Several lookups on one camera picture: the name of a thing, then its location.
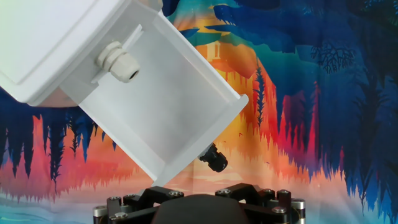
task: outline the dark blue foliage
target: dark blue foliage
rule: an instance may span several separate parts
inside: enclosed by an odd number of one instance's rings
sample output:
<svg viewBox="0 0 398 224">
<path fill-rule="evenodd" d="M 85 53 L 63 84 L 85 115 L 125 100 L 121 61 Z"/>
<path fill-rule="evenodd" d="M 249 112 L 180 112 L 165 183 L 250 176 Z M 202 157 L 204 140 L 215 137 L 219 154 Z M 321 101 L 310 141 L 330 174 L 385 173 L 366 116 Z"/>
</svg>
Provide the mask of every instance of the dark blue foliage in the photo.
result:
<svg viewBox="0 0 398 224">
<path fill-rule="evenodd" d="M 255 51 L 276 87 L 278 130 L 283 112 L 296 114 L 286 128 L 304 124 L 304 134 L 289 134 L 307 149 L 317 115 L 314 160 L 327 177 L 343 169 L 348 194 L 358 188 L 363 210 L 377 202 L 379 215 L 396 223 L 397 1 L 285 0 L 268 11 L 240 6 L 215 6 L 225 25 L 207 28 L 230 32 L 220 41 Z M 302 111 L 286 111 L 285 96 L 300 92 Z"/>
</svg>

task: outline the bolt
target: bolt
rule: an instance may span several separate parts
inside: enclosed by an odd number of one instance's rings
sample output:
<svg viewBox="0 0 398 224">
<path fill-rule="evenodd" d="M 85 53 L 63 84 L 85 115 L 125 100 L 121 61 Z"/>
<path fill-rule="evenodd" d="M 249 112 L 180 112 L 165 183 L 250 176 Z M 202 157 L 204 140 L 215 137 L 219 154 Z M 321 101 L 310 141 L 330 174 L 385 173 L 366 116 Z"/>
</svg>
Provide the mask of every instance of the bolt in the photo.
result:
<svg viewBox="0 0 398 224">
<path fill-rule="evenodd" d="M 172 190 L 169 192 L 169 195 L 171 195 L 173 197 L 179 197 L 179 196 L 184 196 L 184 193 L 182 193 L 181 191 L 178 191 L 178 190 Z"/>
<path fill-rule="evenodd" d="M 230 193 L 231 193 L 230 189 L 221 189 L 216 191 L 216 194 L 230 194 Z"/>
<path fill-rule="evenodd" d="M 278 193 L 287 194 L 289 191 L 287 190 L 279 190 Z"/>
<path fill-rule="evenodd" d="M 100 206 L 94 207 L 94 209 L 104 209 L 104 208 L 106 208 L 105 205 L 100 205 Z"/>
<path fill-rule="evenodd" d="M 120 197 L 119 197 L 119 196 L 113 196 L 113 197 L 110 197 L 109 199 L 110 199 L 110 200 L 119 200 Z"/>
<path fill-rule="evenodd" d="M 124 213 L 124 212 L 118 212 L 115 213 L 114 216 L 112 216 L 110 219 L 111 220 L 122 220 L 128 217 L 128 214 Z"/>
<path fill-rule="evenodd" d="M 305 202 L 305 200 L 301 198 L 293 198 L 292 202 Z"/>
<path fill-rule="evenodd" d="M 284 207 L 275 207 L 272 209 L 273 212 L 275 213 L 285 213 L 286 212 L 286 208 Z"/>
</svg>

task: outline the fabric backdrop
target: fabric backdrop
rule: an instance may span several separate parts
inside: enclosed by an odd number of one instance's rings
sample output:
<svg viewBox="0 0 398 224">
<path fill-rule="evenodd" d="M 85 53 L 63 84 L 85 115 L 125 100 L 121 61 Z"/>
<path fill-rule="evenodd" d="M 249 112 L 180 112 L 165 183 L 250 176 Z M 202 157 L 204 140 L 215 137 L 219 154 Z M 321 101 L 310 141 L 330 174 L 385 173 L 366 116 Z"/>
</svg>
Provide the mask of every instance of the fabric backdrop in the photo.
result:
<svg viewBox="0 0 398 224">
<path fill-rule="evenodd" d="M 212 194 L 245 182 L 304 198 L 309 224 L 397 223 L 396 1 L 164 5 L 249 97 L 215 141 L 228 168 L 217 174 L 195 161 L 168 188 Z M 31 108 L 5 93 L 0 161 L 0 223 L 92 223 L 92 207 L 107 197 L 151 184 L 81 109 Z"/>
</svg>

